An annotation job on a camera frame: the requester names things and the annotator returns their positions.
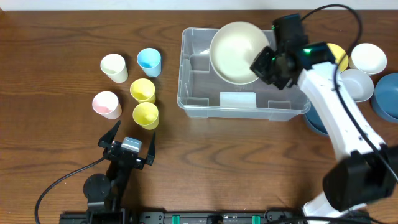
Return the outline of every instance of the white label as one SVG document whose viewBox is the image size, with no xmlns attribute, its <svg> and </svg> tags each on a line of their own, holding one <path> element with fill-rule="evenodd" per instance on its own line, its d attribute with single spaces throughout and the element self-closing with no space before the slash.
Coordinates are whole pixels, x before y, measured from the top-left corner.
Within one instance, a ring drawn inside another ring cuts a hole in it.
<svg viewBox="0 0 398 224">
<path fill-rule="evenodd" d="M 257 108 L 256 93 L 221 92 L 220 106 L 232 108 Z"/>
</svg>

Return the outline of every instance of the white bowl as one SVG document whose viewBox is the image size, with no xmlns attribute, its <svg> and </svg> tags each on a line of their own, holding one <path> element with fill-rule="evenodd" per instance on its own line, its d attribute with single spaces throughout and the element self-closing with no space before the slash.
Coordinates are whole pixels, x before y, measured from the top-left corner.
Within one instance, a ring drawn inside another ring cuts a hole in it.
<svg viewBox="0 0 398 224">
<path fill-rule="evenodd" d="M 358 69 L 347 69 L 341 73 L 341 79 L 355 102 L 364 102 L 373 95 L 374 85 L 368 74 Z"/>
<path fill-rule="evenodd" d="M 250 65 L 269 41 L 265 34 L 248 22 L 223 26 L 210 44 L 210 62 L 217 75 L 228 83 L 245 85 L 258 77 Z"/>
<path fill-rule="evenodd" d="M 387 57 L 380 47 L 374 44 L 359 44 L 351 53 L 349 67 L 374 75 L 387 67 Z"/>
</svg>

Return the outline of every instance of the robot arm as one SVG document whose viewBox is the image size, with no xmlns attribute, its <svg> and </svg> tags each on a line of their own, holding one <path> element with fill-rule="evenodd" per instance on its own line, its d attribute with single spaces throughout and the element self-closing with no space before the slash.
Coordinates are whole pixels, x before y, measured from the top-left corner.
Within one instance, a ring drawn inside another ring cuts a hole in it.
<svg viewBox="0 0 398 224">
<path fill-rule="evenodd" d="M 330 136 L 339 163 L 323 179 L 323 193 L 303 207 L 306 216 L 340 217 L 349 209 L 390 196 L 395 179 L 377 156 L 398 170 L 398 153 L 389 149 L 364 119 L 337 74 L 339 92 L 368 139 L 361 137 L 347 115 L 333 82 L 335 58 L 324 42 L 309 44 L 298 14 L 274 21 L 277 50 L 265 47 L 251 70 L 279 89 L 297 85 L 310 99 Z"/>
<path fill-rule="evenodd" d="M 335 150 L 336 160 L 340 161 L 350 157 L 353 151 L 358 151 L 361 154 L 372 152 L 372 149 L 363 141 L 358 130 L 349 119 L 334 90 L 333 71 L 336 65 L 330 62 L 322 62 L 312 65 L 312 67 L 311 70 L 301 72 L 297 85 L 310 99 L 328 131 Z M 349 110 L 361 128 L 368 134 L 371 142 L 380 149 L 380 145 L 384 144 L 384 141 L 364 119 L 356 103 L 346 91 L 339 75 L 338 83 L 340 93 L 343 95 Z"/>
</svg>

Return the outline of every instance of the cup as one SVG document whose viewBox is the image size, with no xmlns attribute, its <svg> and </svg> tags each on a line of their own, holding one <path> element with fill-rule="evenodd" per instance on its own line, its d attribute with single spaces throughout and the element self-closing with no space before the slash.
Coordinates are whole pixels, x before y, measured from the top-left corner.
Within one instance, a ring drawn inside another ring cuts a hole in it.
<svg viewBox="0 0 398 224">
<path fill-rule="evenodd" d="M 98 93 L 93 99 L 92 106 L 95 112 L 108 119 L 116 119 L 122 113 L 118 97 L 110 91 Z"/>
<path fill-rule="evenodd" d="M 153 103 L 140 103 L 134 108 L 132 118 L 146 130 L 153 130 L 159 124 L 159 110 Z"/>
<path fill-rule="evenodd" d="M 130 86 L 130 94 L 138 103 L 155 103 L 156 100 L 155 85 L 146 78 L 134 81 Z"/>
<path fill-rule="evenodd" d="M 374 44 L 359 44 L 351 53 L 349 67 L 374 75 L 387 67 L 387 57 L 380 47 Z"/>
<path fill-rule="evenodd" d="M 364 102 L 373 95 L 374 85 L 368 74 L 358 69 L 347 69 L 341 73 L 341 79 L 355 102 Z"/>
<path fill-rule="evenodd" d="M 339 45 L 332 44 L 332 43 L 327 43 L 327 44 L 328 44 L 328 47 L 331 50 L 332 54 L 336 58 L 335 63 L 338 64 L 340 62 L 340 60 L 343 58 L 343 56 L 346 54 L 346 51 L 343 48 L 341 48 Z M 339 65 L 338 70 L 340 72 L 343 72 L 344 70 L 346 70 L 347 67 L 348 67 L 348 56 L 346 55 L 344 60 Z"/>
<path fill-rule="evenodd" d="M 128 73 L 124 58 L 118 54 L 109 54 L 101 61 L 101 70 L 112 81 L 122 83 L 127 80 Z"/>
<path fill-rule="evenodd" d="M 137 63 L 149 77 L 158 77 L 162 71 L 162 56 L 153 48 L 141 50 L 137 56 Z"/>
</svg>

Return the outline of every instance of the yellow cup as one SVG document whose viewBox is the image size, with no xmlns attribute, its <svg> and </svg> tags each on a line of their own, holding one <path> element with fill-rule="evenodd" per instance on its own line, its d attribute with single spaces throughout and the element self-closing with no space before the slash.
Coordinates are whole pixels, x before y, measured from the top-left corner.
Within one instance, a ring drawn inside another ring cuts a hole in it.
<svg viewBox="0 0 398 224">
<path fill-rule="evenodd" d="M 134 108 L 132 118 L 146 130 L 152 130 L 159 124 L 159 110 L 153 103 L 140 103 Z"/>
<path fill-rule="evenodd" d="M 146 78 L 140 78 L 134 81 L 130 86 L 130 94 L 138 103 L 155 103 L 156 100 L 155 85 Z"/>
<path fill-rule="evenodd" d="M 339 45 L 328 43 L 328 47 L 336 58 L 335 63 L 338 63 L 346 53 L 346 51 L 342 49 Z M 343 72 L 344 70 L 346 70 L 347 67 L 348 67 L 348 56 L 346 55 L 346 57 L 338 67 L 338 70 L 340 72 Z"/>
</svg>

